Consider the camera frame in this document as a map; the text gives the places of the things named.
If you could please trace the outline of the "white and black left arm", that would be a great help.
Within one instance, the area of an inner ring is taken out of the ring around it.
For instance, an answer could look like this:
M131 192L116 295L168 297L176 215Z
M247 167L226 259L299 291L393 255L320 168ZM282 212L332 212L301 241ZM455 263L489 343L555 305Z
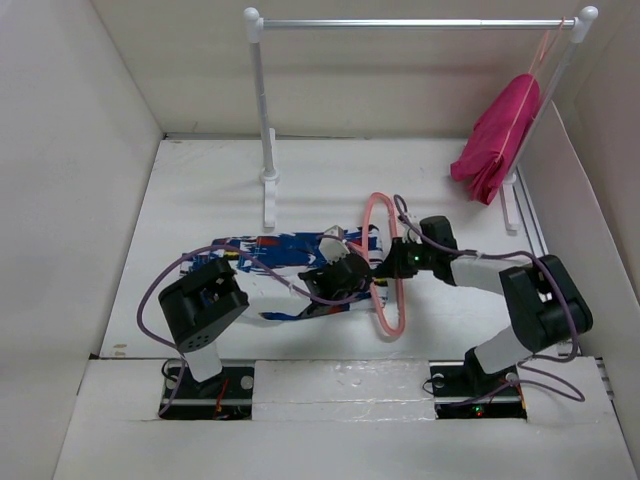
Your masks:
M249 308L249 296L230 262L216 256L172 283L158 296L177 351L186 356L213 344ZM310 300L296 315L264 311L267 321L289 322L345 311L369 289L372 269L361 256L342 258L298 274Z

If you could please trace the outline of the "blue patterned trousers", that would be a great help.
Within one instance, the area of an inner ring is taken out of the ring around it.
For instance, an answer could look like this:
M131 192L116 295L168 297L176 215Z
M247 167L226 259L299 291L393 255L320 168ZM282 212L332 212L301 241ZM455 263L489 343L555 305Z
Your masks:
M240 248L300 288L305 286L298 277L300 273L326 264L326 259L319 250L320 241L319 232L236 236L213 240L215 244L227 243ZM216 256L228 260L236 271L235 279L238 285L249 296L249 308L242 315L246 320L293 322L347 311L374 309L371 294L368 291L358 293L356 299L348 304L314 305L311 299L289 291L263 269L229 251L203 253L186 260L179 268L179 275L184 277L200 269Z

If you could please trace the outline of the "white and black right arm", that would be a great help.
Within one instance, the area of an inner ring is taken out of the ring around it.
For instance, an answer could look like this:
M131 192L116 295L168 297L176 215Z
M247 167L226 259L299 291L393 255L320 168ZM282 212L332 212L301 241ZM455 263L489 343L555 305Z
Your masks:
M406 214L399 220L417 236L395 238L375 274L386 279L408 279L429 271L441 282L502 296L510 325L465 353L453 381L471 397L490 395L514 367L531 358L550 361L542 352L569 340L573 359L578 337L593 327L593 315L561 260L554 255L535 257L524 251L481 254L460 250L449 220L431 216L414 224Z

